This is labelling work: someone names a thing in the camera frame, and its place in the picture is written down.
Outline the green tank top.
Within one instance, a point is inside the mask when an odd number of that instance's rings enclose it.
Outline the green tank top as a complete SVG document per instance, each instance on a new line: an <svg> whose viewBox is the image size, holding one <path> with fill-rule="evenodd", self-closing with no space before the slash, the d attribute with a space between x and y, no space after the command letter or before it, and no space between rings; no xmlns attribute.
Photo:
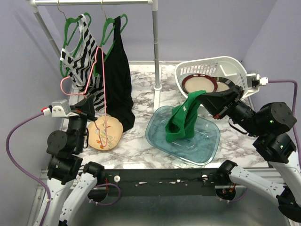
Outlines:
<svg viewBox="0 0 301 226"><path fill-rule="evenodd" d="M189 93L182 105L172 109L172 116L165 126L167 142L172 143L177 139L194 137L194 127L198 117L198 108L200 106L197 97L202 94L206 94L206 91Z"/></svg>

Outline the pink wire hanger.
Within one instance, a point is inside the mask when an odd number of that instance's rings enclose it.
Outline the pink wire hanger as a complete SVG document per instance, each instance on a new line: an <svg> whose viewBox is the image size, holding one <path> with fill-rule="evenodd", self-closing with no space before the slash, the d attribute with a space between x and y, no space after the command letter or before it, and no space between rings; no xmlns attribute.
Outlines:
<svg viewBox="0 0 301 226"><path fill-rule="evenodd" d="M101 51L101 62L102 62L102 76L103 76L103 79L102 79L102 82L103 82L103 89L102 90L97 90L97 89L93 89L92 92L88 92L88 88L89 88L89 84L90 84L90 80L92 78L92 75L93 73L95 72L95 66L97 64L97 56L98 56L98 51ZM67 76L65 78L63 78L60 82L60 89L61 91L65 94L65 95L68 95L68 96L83 96L84 98L87 98L89 95L93 95L95 97L95 94L101 94L102 92L102 98L103 98L103 107L104 107L104 134L105 134L105 140L104 140L104 143L103 143L103 140L102 140L102 137L101 137L101 130L98 128L97 124L96 124L96 120L94 121L94 124L95 124L95 127L97 128L98 130L98 136L99 136L99 139L98 141L100 142L100 148L101 149L104 149L107 145L108 145L108 136L107 136L107 127L108 127L108 124L107 124L107 111L106 111L106 107L107 107L107 103L106 103L106 88L105 88L105 69L104 69L104 53L103 53L103 49L101 47L97 47L96 48L96 52L95 52L95 56L94 56L94 62L92 63L92 66L91 66L91 69L90 69L90 73L89 73L89 76L88 76L88 80L86 82L86 87L85 87L85 90L81 93L66 93L63 89L63 82L67 79L70 79L71 77L70 76Z"/></svg>

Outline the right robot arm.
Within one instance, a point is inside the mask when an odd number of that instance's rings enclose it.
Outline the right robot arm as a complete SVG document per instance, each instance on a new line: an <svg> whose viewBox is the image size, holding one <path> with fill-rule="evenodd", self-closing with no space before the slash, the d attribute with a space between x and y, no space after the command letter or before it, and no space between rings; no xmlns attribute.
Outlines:
<svg viewBox="0 0 301 226"><path fill-rule="evenodd" d="M255 137L256 151L277 170L284 184L268 181L230 160L217 169L216 179L223 185L232 182L265 196L287 218L300 222L301 164L297 147L287 134L297 120L284 102L268 103L255 112L241 101L243 93L243 88L236 85L226 91L199 95L197 100L214 119L228 116L247 135Z"/></svg>

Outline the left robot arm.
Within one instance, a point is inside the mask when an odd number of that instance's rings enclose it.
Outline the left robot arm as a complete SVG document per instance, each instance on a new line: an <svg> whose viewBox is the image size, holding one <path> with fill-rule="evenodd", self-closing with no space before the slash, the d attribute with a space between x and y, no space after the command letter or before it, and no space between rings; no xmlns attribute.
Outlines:
<svg viewBox="0 0 301 226"><path fill-rule="evenodd" d="M67 118L66 131L56 130L47 139L51 155L47 173L47 195L35 221L36 226L69 226L79 207L94 186L104 182L104 166L90 162L76 179L82 158L85 138L89 136L87 122L95 122L93 97L88 96L75 105L67 100L51 104L53 117Z"/></svg>

